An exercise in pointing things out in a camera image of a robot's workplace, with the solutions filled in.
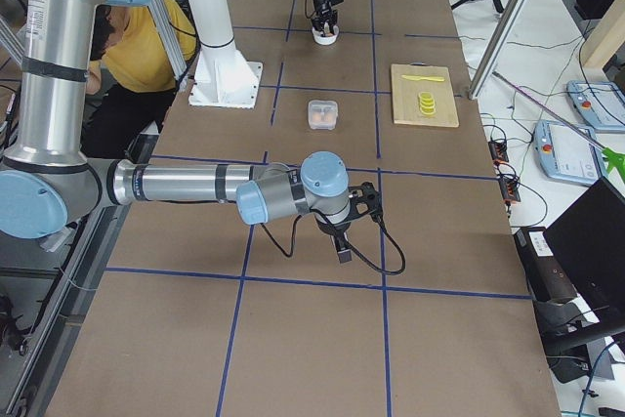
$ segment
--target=black monitor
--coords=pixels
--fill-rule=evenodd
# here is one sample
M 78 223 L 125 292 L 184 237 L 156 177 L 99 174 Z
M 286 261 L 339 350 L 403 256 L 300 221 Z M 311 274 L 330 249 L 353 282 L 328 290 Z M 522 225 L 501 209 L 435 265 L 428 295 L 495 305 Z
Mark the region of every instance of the black monitor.
M 625 352 L 625 197 L 597 180 L 544 232 L 554 256 L 600 322 L 543 338 L 548 354 L 561 354 L 612 336 Z

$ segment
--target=brown table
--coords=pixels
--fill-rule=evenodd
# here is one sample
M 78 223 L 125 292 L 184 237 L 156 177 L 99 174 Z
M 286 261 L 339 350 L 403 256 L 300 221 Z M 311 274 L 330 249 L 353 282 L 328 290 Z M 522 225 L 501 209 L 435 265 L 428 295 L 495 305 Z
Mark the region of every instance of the brown table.
M 136 204 L 47 416 L 559 415 L 448 1 L 345 0 L 326 48 L 303 2 L 229 0 L 258 102 L 179 96 L 153 163 L 334 151 L 382 192 L 406 272 L 339 265 L 311 218 L 284 259 L 231 206 Z M 393 124 L 391 63 L 412 62 L 449 67 L 458 129 Z M 308 128 L 311 99 L 339 104 L 334 131 Z M 349 235 L 398 265 L 370 221 Z

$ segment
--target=wooden cutting board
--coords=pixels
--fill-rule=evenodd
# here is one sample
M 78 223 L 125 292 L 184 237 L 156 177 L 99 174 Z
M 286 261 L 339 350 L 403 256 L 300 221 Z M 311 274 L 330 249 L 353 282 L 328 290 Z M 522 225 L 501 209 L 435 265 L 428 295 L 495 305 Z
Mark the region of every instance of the wooden cutting board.
M 401 75 L 443 77 L 442 82 L 407 80 Z M 458 127 L 458 112 L 453 98 L 451 80 L 447 67 L 391 65 L 393 88 L 393 121 L 395 124 L 412 126 Z M 419 109 L 419 93 L 430 92 L 434 96 L 436 113 L 427 116 Z

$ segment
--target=metal base plate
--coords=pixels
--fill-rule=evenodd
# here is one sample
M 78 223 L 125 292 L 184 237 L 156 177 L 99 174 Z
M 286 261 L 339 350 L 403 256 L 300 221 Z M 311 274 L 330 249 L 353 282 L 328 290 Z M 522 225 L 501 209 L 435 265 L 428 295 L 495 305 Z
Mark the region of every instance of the metal base plate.
M 260 84 L 263 74 L 263 64 L 253 62 L 248 62 L 247 64 L 258 78 L 258 83 Z M 242 87 L 236 93 L 227 94 L 222 97 L 221 100 L 217 100 L 215 97 L 218 96 L 218 93 L 214 82 L 195 82 L 191 94 L 188 97 L 188 103 L 193 106 L 252 108 L 256 104 L 258 89 L 258 85 Z

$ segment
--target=yellow knife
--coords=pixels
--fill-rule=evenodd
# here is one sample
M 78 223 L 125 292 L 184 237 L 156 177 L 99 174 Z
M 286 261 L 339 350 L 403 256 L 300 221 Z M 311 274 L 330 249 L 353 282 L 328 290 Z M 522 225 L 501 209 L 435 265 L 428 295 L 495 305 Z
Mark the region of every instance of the yellow knife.
M 425 75 L 401 75 L 401 78 L 406 80 L 413 80 L 418 82 L 419 80 L 428 80 L 430 82 L 444 82 L 445 77 L 425 76 Z

